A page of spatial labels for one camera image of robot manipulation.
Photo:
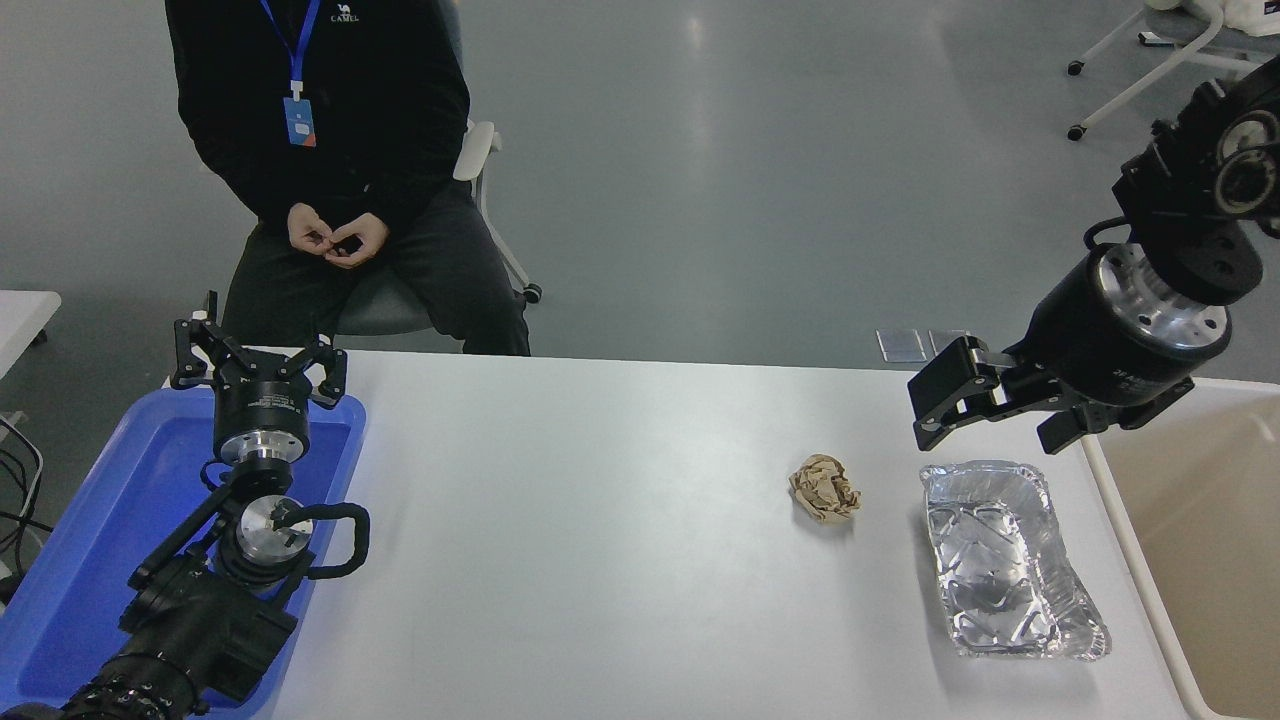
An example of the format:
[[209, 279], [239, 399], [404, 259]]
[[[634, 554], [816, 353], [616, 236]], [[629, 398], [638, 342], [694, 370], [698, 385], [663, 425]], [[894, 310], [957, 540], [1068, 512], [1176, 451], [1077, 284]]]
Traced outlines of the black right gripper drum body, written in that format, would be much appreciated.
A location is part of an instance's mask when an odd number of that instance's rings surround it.
[[1215, 357], [1216, 307], [1176, 292], [1144, 255], [1089, 255], [1039, 302], [1015, 354], [1056, 379], [1053, 413], [1102, 404], [1112, 425], [1137, 429]]

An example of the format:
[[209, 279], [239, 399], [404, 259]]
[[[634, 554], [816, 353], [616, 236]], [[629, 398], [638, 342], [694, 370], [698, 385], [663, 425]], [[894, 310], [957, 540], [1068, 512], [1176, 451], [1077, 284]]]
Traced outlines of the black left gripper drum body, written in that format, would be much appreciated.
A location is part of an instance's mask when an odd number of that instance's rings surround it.
[[280, 354], [247, 350], [242, 364], [227, 355], [214, 363], [212, 389], [214, 446], [255, 432], [292, 437], [297, 448], [307, 448], [308, 396], [311, 384], [306, 375], [282, 375], [289, 359]]

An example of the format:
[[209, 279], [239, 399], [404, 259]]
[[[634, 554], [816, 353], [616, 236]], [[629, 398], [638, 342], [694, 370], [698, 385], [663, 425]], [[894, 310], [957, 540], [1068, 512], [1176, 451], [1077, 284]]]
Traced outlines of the person's left hand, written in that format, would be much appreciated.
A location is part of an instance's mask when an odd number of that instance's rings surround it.
[[326, 238], [321, 258], [343, 270], [353, 270], [372, 260], [390, 236], [390, 228], [379, 217], [364, 213], [337, 227]]

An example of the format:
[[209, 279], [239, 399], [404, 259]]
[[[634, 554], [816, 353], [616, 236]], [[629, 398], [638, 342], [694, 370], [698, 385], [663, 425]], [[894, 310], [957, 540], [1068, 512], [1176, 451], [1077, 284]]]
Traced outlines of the person's right hand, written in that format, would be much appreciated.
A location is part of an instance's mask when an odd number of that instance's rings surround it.
[[323, 256], [333, 247], [332, 228], [317, 211], [306, 202], [296, 202], [287, 213], [285, 228], [294, 250]]

